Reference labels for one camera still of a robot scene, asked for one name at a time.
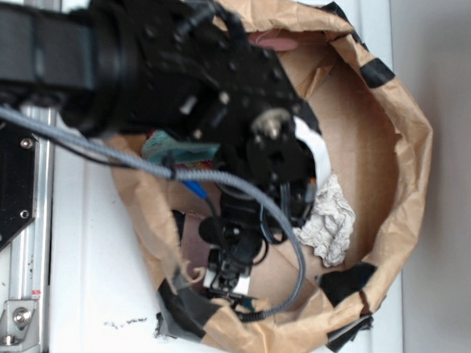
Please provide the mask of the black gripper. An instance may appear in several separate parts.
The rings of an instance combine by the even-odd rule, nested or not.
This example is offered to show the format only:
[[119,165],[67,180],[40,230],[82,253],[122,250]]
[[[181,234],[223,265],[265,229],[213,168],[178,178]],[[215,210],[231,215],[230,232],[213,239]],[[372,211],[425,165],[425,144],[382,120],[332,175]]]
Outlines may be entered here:
[[211,245],[203,291],[230,305],[249,301],[248,287],[254,266],[265,260],[271,244],[284,241],[281,228],[258,202],[220,195],[219,208],[205,197],[211,216],[198,233]]

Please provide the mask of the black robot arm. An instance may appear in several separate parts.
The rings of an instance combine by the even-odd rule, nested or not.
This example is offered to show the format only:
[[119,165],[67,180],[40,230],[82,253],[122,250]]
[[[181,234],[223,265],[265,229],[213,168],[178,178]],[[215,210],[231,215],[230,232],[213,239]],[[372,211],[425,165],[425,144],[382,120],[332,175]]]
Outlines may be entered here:
[[213,0],[91,0],[62,14],[0,2],[0,118],[221,205],[206,291],[244,297],[257,255],[308,219],[327,149],[277,53]]

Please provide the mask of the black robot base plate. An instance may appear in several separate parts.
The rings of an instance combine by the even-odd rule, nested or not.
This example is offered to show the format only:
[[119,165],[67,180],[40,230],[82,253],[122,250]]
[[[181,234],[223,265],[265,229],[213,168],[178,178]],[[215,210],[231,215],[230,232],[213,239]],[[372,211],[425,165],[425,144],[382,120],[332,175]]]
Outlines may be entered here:
[[30,131],[0,119],[0,252],[35,219],[37,146]]

